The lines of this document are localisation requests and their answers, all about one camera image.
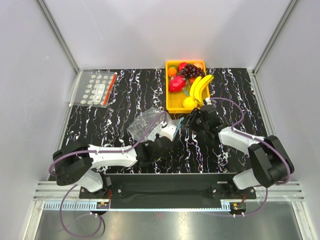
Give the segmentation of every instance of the clear bag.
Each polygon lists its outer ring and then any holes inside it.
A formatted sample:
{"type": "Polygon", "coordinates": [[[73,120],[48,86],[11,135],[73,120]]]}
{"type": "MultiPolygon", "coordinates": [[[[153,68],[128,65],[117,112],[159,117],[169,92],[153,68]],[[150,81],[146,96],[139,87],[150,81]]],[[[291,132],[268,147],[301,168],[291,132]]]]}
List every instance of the clear bag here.
{"type": "Polygon", "coordinates": [[[115,72],[84,70],[78,81],[73,104],[106,108],[116,78],[115,72]]]}
{"type": "MultiPolygon", "coordinates": [[[[147,128],[150,126],[150,124],[155,120],[155,118],[162,113],[163,110],[151,107],[148,110],[144,111],[141,115],[139,115],[128,127],[128,132],[131,134],[133,139],[135,141],[138,141],[147,128]]],[[[154,141],[156,139],[156,134],[159,134],[162,129],[161,122],[165,120],[165,116],[161,116],[158,121],[155,122],[151,130],[148,132],[148,134],[144,137],[143,142],[145,141],[154,141]]],[[[172,120],[168,113],[166,113],[166,120],[168,124],[176,126],[177,130],[179,129],[180,122],[183,120],[183,118],[178,120],[172,120]]]]}

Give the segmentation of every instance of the yellow lemon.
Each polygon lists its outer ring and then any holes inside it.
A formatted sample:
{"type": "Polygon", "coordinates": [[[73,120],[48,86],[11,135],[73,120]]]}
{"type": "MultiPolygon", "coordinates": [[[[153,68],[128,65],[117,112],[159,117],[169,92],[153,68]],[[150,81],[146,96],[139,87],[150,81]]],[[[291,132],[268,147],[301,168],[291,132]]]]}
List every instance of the yellow lemon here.
{"type": "Polygon", "coordinates": [[[196,108],[198,106],[198,103],[192,96],[187,96],[183,100],[182,105],[186,109],[192,109],[192,108],[196,108]]]}

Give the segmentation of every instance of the black marble table surface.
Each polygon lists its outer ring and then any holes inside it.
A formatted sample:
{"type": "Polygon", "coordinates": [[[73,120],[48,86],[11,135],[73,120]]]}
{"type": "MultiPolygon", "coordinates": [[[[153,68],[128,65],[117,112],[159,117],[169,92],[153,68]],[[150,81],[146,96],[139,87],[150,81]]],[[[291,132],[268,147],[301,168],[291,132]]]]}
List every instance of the black marble table surface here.
{"type": "MultiPolygon", "coordinates": [[[[128,126],[143,111],[154,107],[166,110],[166,75],[164,69],[117,69],[118,76],[107,108],[74,105],[68,120],[63,145],[76,139],[104,147],[132,145],[128,126]]],[[[238,129],[266,136],[249,74],[245,68],[207,68],[213,74],[209,85],[212,97],[235,101],[245,112],[238,129]]],[[[240,111],[226,101],[217,101],[220,119],[229,125],[240,118],[240,111]]],[[[180,114],[172,114],[178,119],[180,114]]],[[[174,140],[170,157],[148,167],[101,167],[103,173],[222,173],[250,168],[248,157],[228,146],[212,142],[205,135],[181,128],[174,140]]]]}

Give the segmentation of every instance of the banana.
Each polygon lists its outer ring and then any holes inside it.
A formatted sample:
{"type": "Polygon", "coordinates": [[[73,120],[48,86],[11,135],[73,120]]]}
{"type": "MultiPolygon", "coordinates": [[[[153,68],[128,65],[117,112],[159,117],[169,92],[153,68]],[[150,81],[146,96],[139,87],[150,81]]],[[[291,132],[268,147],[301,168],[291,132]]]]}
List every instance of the banana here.
{"type": "Polygon", "coordinates": [[[201,76],[198,76],[198,77],[194,80],[193,84],[191,85],[190,92],[189,92],[189,96],[190,96],[190,97],[195,98],[195,88],[196,88],[197,84],[200,82],[200,80],[201,80],[201,76]]]}
{"type": "Polygon", "coordinates": [[[202,99],[202,92],[204,89],[208,86],[209,83],[214,79],[214,76],[211,74],[205,76],[204,78],[201,79],[201,81],[195,86],[194,89],[194,98],[197,100],[197,102],[202,106],[204,104],[204,101],[202,99]]]}

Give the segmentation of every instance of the white panel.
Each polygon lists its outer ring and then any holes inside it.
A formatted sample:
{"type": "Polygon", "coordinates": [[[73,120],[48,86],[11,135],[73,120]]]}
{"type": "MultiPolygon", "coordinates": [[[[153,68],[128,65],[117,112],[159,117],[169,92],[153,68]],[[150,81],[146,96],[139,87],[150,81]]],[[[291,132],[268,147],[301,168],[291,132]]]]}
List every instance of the white panel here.
{"type": "Polygon", "coordinates": [[[81,68],[253,68],[289,0],[46,0],[81,68]]]}
{"type": "Polygon", "coordinates": [[[74,73],[36,1],[0,5],[0,232],[18,240],[48,176],[74,73]]]}
{"type": "Polygon", "coordinates": [[[320,233],[320,1],[300,1],[258,73],[277,136],[320,233]]]}

